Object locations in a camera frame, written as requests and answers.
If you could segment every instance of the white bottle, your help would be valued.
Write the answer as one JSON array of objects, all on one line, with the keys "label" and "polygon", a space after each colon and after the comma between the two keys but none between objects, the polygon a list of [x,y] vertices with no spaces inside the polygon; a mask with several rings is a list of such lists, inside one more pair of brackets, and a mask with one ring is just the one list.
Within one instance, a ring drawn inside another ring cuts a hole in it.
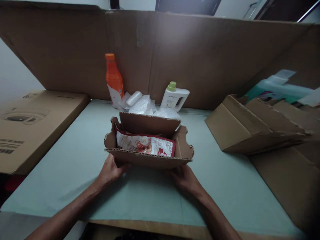
[{"label": "white bottle", "polygon": [[170,82],[164,92],[160,108],[172,108],[176,112],[180,111],[190,92],[187,89],[176,88],[176,85],[176,82]]}]

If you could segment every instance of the hand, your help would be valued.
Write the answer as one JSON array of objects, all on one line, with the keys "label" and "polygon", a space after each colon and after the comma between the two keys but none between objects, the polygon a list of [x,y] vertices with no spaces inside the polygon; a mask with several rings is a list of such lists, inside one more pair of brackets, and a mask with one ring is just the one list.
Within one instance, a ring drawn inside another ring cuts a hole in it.
[{"label": "hand", "polygon": [[188,165],[182,165],[167,173],[179,188],[191,193],[196,198],[208,195]]},{"label": "hand", "polygon": [[121,167],[117,167],[114,162],[114,156],[109,154],[106,161],[103,164],[102,170],[99,173],[97,179],[94,181],[94,185],[96,188],[104,189],[110,183],[117,180],[123,173],[127,172],[131,167],[131,164],[125,164]]}]

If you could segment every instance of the cardboard box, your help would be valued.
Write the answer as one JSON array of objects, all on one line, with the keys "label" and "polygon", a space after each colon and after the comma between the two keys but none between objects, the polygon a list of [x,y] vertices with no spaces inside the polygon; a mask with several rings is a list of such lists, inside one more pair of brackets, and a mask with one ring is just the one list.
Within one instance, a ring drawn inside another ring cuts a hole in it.
[{"label": "cardboard box", "polygon": [[250,156],[250,160],[293,223],[302,230],[312,221],[320,182],[320,120],[280,101],[273,108],[313,135],[304,144]]},{"label": "cardboard box", "polygon": [[[118,162],[132,163],[156,169],[172,169],[192,161],[193,146],[189,145],[186,141],[188,130],[185,126],[180,126],[177,129],[181,123],[180,120],[125,112],[120,112],[119,115],[121,123],[119,123],[118,118],[113,117],[111,119],[111,132],[104,139],[107,151],[114,155]],[[118,149],[116,127],[121,131],[127,131],[132,134],[161,134],[165,138],[174,140],[176,142],[174,157],[149,155]]]},{"label": "cardboard box", "polygon": [[[305,150],[312,149],[311,152],[320,156],[319,147],[313,148],[309,143],[299,147],[305,145]],[[320,181],[319,162],[313,162],[304,152],[289,147],[249,157],[292,222],[301,230],[306,230],[313,220],[312,209],[318,204]]]},{"label": "cardboard box", "polygon": [[254,154],[297,145],[309,132],[260,99],[245,106],[246,98],[228,95],[205,120],[225,152]]},{"label": "cardboard box", "polygon": [[86,94],[33,91],[0,113],[0,172],[28,175],[87,106]]}]

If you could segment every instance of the light blue table surface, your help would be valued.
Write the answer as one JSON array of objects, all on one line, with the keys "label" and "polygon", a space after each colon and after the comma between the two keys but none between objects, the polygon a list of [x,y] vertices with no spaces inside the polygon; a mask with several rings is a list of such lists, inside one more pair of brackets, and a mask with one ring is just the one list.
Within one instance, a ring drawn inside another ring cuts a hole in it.
[{"label": "light blue table surface", "polygon": [[[189,166],[236,230],[271,235],[300,232],[248,158],[220,150],[204,122],[210,111],[183,109],[179,114],[195,150]],[[92,100],[1,211],[50,217],[76,198],[97,177],[108,156],[104,137],[111,130],[112,116],[119,112],[111,104]],[[108,188],[86,218],[205,225],[165,174],[139,167]]]}]

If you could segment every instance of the barcode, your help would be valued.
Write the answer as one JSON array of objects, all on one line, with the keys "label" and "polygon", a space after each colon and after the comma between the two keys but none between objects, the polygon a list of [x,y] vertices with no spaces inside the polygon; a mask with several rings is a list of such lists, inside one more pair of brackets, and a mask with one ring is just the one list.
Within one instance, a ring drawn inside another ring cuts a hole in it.
[{"label": "barcode", "polygon": [[10,150],[10,149],[2,149],[0,148],[0,153],[7,153],[7,154],[10,154],[10,153],[13,153],[14,150]]}]

